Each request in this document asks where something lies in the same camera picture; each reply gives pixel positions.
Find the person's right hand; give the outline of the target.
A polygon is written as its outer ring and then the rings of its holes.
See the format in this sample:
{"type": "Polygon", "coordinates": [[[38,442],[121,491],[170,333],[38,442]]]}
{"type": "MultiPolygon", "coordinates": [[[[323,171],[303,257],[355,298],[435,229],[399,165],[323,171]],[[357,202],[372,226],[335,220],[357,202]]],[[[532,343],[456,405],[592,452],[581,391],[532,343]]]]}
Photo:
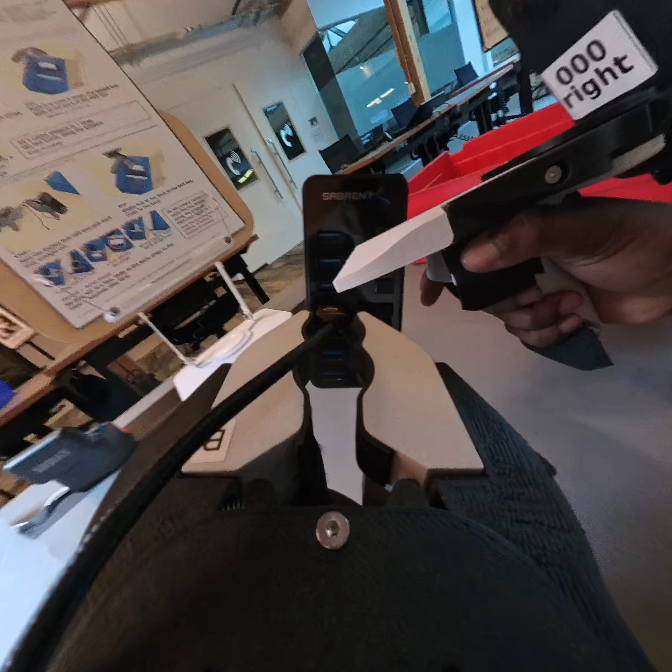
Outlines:
{"type": "MultiPolygon", "coordinates": [[[[520,212],[465,248],[461,262],[489,273],[547,258],[580,281],[606,324],[648,324],[671,315],[671,205],[577,197],[520,212]]],[[[531,348],[566,340],[583,326],[576,292],[530,288],[491,308],[531,348]]]]}

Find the black swivel office chair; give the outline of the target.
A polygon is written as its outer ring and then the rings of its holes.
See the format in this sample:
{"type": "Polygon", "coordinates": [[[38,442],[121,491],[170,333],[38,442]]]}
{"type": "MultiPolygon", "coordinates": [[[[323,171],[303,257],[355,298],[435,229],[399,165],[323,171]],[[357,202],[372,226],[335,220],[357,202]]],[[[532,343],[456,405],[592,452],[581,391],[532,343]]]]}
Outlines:
{"type": "Polygon", "coordinates": [[[319,154],[332,174],[336,174],[357,162],[363,155],[361,148],[357,146],[349,134],[319,150],[319,154]]]}

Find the red plastic bin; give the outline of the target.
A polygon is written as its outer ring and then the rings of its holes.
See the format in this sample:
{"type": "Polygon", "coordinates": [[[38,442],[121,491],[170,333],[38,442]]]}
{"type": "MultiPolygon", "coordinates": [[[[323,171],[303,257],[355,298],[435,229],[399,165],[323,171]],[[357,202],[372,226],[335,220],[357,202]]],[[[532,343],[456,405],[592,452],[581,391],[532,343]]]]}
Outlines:
{"type": "MultiPolygon", "coordinates": [[[[408,182],[407,217],[441,205],[475,186],[482,175],[537,147],[573,125],[558,103],[525,115],[464,143],[456,153],[444,152],[408,182]]],[[[584,197],[607,197],[671,203],[671,184],[649,175],[611,178],[581,189],[584,197]]]]}

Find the wooden pillar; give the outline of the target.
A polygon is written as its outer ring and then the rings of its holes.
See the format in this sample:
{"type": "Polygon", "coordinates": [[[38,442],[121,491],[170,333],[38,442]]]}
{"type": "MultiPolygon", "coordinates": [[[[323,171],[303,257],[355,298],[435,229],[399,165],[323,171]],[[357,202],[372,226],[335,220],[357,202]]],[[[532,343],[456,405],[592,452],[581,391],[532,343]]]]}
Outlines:
{"type": "Polygon", "coordinates": [[[384,9],[408,91],[419,107],[431,97],[431,92],[408,4],[406,1],[384,1],[384,9]]]}

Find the small printed marker tag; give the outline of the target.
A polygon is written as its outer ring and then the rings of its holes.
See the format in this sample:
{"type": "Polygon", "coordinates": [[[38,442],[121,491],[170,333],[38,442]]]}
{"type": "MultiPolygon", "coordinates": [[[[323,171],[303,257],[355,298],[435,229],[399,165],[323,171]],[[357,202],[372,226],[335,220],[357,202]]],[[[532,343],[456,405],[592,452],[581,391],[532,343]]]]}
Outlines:
{"type": "Polygon", "coordinates": [[[4,307],[1,307],[1,344],[18,349],[33,335],[32,328],[4,307]]]}

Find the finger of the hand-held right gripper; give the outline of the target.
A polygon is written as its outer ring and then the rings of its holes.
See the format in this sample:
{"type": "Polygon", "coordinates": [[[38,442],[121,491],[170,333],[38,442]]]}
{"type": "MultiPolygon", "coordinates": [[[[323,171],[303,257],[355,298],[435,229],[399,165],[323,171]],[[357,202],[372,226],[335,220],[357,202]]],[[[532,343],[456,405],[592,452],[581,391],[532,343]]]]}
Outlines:
{"type": "Polygon", "coordinates": [[[332,281],[337,293],[353,290],[413,261],[449,248],[454,233],[445,206],[435,206],[358,244],[332,281]]]}

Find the phone icon door sign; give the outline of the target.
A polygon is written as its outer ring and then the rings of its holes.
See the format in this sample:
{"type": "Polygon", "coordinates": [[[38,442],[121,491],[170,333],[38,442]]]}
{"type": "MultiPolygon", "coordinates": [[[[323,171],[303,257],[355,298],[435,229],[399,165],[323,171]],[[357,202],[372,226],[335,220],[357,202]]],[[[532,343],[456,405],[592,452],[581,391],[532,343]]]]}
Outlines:
{"type": "Polygon", "coordinates": [[[264,115],[274,136],[278,140],[279,147],[289,161],[293,161],[306,153],[294,123],[282,101],[263,108],[264,115]]]}
{"type": "Polygon", "coordinates": [[[255,169],[229,127],[217,130],[204,139],[237,191],[258,181],[255,169]]]}

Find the dark grey box device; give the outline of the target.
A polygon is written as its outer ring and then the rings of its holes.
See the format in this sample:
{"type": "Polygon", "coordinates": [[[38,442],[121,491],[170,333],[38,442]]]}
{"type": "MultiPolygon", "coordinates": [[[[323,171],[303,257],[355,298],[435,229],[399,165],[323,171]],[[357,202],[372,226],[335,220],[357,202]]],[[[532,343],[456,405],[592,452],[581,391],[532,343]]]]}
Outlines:
{"type": "Polygon", "coordinates": [[[112,423],[83,431],[65,427],[10,459],[3,471],[31,484],[55,482],[70,492],[86,492],[116,473],[138,442],[112,423]]]}

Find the instruction poster board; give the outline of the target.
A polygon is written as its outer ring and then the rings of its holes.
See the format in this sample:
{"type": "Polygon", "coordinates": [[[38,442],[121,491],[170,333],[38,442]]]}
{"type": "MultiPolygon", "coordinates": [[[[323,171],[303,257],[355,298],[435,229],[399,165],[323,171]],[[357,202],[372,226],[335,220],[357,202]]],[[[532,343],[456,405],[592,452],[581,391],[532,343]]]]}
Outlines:
{"type": "Polygon", "coordinates": [[[1,2],[1,307],[49,370],[254,240],[172,125],[65,1],[1,2]]]}

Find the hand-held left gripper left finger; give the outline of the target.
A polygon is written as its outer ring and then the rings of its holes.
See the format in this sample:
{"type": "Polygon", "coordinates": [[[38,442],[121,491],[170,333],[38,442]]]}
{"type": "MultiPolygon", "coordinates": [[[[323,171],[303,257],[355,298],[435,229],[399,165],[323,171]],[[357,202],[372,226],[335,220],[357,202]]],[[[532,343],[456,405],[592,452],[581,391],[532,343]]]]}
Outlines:
{"type": "MultiPolygon", "coordinates": [[[[277,364],[305,341],[309,312],[260,310],[244,330],[246,339],[213,406],[227,400],[253,378],[277,364]]],[[[182,475],[321,475],[322,451],[316,441],[307,383],[300,366],[227,421],[181,467],[182,475]]]]}

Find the black vented USB hub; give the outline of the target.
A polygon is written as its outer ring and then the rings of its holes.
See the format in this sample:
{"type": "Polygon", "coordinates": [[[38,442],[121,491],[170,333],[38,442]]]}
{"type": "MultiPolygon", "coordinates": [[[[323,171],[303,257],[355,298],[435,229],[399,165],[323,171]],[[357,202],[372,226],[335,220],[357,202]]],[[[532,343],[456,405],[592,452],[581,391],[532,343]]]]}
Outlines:
{"type": "Polygon", "coordinates": [[[304,333],[312,337],[334,308],[336,327],[310,355],[310,381],[319,389],[364,386],[372,366],[363,349],[366,312],[401,330],[405,272],[386,272],[353,290],[337,292],[333,280],[352,251],[407,219],[408,185],[401,175],[313,175],[302,188],[306,308],[304,333]]]}

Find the white poster stand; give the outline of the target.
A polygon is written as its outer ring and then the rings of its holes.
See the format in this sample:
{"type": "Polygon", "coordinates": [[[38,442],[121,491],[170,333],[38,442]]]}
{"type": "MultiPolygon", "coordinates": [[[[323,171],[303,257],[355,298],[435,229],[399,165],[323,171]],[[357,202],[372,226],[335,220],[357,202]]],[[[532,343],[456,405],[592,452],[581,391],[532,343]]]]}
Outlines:
{"type": "Polygon", "coordinates": [[[125,294],[121,300],[102,308],[103,317],[108,323],[117,323],[131,316],[140,319],[174,352],[183,364],[173,378],[173,386],[182,401],[187,400],[218,368],[225,364],[233,364],[244,351],[264,335],[288,322],[292,317],[290,312],[271,308],[262,308],[253,313],[235,287],[223,262],[215,261],[214,267],[231,291],[245,320],[197,356],[183,355],[164,330],[156,324],[156,320],[148,316],[148,290],[158,286],[159,280],[150,281],[140,289],[125,294]]]}

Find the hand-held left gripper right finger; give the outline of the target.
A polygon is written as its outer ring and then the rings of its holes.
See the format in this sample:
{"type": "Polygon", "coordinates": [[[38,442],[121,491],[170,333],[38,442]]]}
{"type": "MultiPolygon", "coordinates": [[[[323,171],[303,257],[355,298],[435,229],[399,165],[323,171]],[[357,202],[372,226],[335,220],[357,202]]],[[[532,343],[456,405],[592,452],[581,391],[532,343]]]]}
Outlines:
{"type": "Polygon", "coordinates": [[[368,365],[357,401],[361,471],[382,486],[482,475],[483,461],[431,356],[373,315],[357,318],[368,365]]]}

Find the handwritten whiteboard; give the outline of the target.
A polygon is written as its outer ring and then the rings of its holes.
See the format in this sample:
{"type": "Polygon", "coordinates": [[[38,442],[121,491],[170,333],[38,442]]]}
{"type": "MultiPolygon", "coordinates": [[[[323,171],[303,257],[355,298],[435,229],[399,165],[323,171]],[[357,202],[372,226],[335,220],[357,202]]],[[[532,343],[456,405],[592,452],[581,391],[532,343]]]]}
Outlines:
{"type": "Polygon", "coordinates": [[[492,11],[489,1],[473,1],[476,21],[481,35],[483,53],[509,38],[507,29],[492,11]]]}

